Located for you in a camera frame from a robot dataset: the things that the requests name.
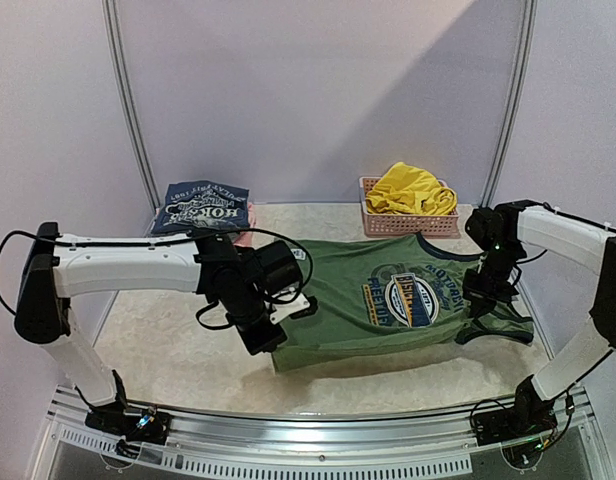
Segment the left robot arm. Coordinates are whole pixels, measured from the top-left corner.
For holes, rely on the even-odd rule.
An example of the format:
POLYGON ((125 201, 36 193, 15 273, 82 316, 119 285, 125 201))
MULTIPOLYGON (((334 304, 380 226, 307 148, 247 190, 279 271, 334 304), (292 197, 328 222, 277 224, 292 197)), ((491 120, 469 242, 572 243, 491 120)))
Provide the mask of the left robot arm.
POLYGON ((227 232, 151 238, 86 238, 40 226, 25 263, 14 329, 57 362, 83 400, 116 434, 136 426, 123 382, 78 331, 71 300, 108 291, 172 290, 205 297, 226 311, 252 355, 271 353, 286 340, 281 323, 310 316, 317 301, 304 294, 312 273, 294 256, 298 242, 275 235, 258 249, 239 247, 227 232))

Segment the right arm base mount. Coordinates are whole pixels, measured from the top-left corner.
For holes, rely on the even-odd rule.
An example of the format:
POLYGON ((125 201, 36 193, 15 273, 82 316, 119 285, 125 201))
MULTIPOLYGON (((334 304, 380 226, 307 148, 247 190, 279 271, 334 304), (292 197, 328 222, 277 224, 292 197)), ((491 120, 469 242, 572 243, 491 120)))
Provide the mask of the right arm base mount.
POLYGON ((542 400, 530 377, 517 386, 510 407, 495 399, 478 402, 469 424, 479 446, 499 444, 503 458, 517 469, 534 466, 558 430, 554 401, 542 400))

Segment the green tank top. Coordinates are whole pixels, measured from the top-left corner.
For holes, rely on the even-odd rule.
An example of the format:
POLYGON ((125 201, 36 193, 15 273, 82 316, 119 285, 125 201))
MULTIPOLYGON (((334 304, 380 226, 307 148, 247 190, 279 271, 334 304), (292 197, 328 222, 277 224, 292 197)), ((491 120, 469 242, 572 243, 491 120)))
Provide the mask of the green tank top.
POLYGON ((465 273, 477 254, 456 254, 422 235, 333 242, 304 240, 292 253, 317 300, 314 314, 287 318, 287 339, 272 354, 276 372, 498 336, 529 345, 534 324, 511 304, 470 315, 465 273))

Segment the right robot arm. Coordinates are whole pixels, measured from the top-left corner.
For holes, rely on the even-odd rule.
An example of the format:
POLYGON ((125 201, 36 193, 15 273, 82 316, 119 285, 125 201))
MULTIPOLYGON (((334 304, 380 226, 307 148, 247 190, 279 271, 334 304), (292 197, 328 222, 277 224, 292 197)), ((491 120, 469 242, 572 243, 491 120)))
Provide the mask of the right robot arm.
POLYGON ((543 420, 541 403, 556 400, 616 350, 616 228, 546 203, 519 200, 475 209, 465 231, 482 250, 478 266, 467 270, 463 280, 472 318, 517 295, 510 276, 527 261, 529 247, 582 267, 597 279, 579 332, 522 382, 516 397, 523 400, 506 412, 505 427, 512 435, 525 436, 543 420))

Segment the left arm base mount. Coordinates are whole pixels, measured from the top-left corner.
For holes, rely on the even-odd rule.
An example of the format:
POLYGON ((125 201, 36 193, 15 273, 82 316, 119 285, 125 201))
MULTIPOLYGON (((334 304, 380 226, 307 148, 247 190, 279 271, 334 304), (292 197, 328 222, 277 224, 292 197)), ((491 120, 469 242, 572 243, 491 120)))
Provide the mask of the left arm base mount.
POLYGON ((118 456, 136 460, 144 443, 165 445, 173 416, 156 405, 132 407, 119 374, 112 370, 115 398, 111 403, 94 406, 80 390, 79 396, 88 406, 85 425, 89 428, 118 437, 114 452, 118 456))

